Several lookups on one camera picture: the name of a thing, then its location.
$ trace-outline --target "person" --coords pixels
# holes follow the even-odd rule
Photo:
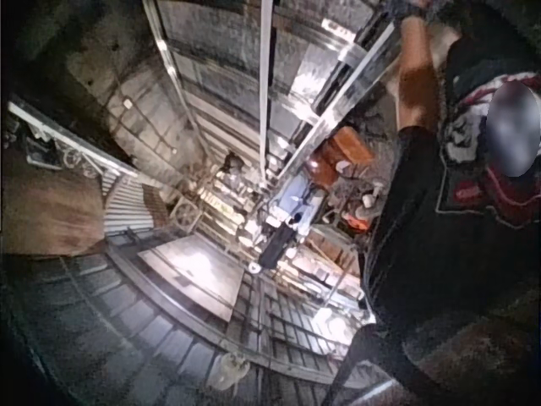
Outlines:
[[[467,404],[425,375],[402,344],[445,315],[486,315],[514,285],[538,279],[541,158],[536,151],[524,174],[505,176],[490,154],[486,129],[490,102],[504,83],[541,91],[541,64],[530,44],[485,4],[455,1],[438,13],[430,0],[388,5],[402,36],[402,152],[361,278],[375,324],[355,334],[323,404],[332,404],[361,360],[429,404]],[[430,52],[427,21],[434,16],[459,37],[445,65],[445,120]]]

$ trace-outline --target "wooden board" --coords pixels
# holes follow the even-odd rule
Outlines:
[[[190,235],[139,256],[173,287],[225,321],[231,320],[243,269],[197,235]]]
[[[3,153],[2,169],[4,253],[79,255],[103,240],[97,178],[32,166],[13,148]]]

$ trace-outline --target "wall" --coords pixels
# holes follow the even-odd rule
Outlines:
[[[71,128],[96,126],[149,176],[175,186],[184,166],[204,160],[141,2],[40,2],[15,48],[25,74],[39,82],[33,86],[69,106]]]

